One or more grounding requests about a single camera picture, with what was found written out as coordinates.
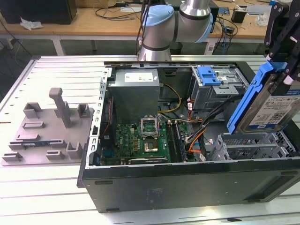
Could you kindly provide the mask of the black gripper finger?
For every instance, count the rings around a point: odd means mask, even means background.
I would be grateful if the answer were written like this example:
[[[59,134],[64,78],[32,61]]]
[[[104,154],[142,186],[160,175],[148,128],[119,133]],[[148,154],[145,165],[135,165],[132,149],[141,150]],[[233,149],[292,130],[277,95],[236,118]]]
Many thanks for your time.
[[[264,45],[267,48],[267,60],[273,64],[282,63],[288,69],[290,41],[281,37],[289,20],[290,4],[276,2],[271,6]]]
[[[284,40],[294,41],[294,47],[288,57],[283,80],[283,92],[286,93],[294,81],[300,81],[300,10],[290,11],[289,20],[283,29]]]

